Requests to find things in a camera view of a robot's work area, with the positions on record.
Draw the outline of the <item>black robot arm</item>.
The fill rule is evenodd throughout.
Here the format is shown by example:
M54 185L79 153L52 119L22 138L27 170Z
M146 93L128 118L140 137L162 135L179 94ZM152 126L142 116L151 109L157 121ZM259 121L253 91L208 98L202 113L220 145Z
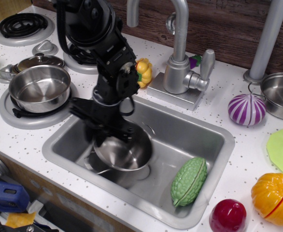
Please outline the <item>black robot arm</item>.
M135 54L121 33L122 20L105 0L56 0L54 7L62 50L70 56L89 51L99 74L92 99L73 98L71 112L98 145L108 137L128 142L134 128L120 104L138 92L139 76Z

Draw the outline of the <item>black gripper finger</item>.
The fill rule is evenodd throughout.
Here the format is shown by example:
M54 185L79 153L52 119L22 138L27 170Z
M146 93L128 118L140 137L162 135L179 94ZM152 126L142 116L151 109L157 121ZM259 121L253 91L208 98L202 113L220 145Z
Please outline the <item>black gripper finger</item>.
M96 131L93 135L93 144L95 146L101 146L102 143L110 136L110 133L107 131Z
M93 128L91 128L90 126L88 126L87 124L84 124L84 135L85 135L85 139L89 143L92 143L93 137L95 135L95 130Z

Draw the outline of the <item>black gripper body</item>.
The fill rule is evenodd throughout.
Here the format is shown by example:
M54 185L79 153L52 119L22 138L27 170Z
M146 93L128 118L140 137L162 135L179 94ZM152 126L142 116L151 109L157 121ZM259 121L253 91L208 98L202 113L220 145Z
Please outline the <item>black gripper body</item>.
M121 112L120 105L125 98L115 92L94 91L92 99L71 98L71 113L79 117L88 126L96 131L107 131L109 137L116 137L127 143L134 133L133 124L124 119L134 113L134 100L128 97L131 103L130 112Z

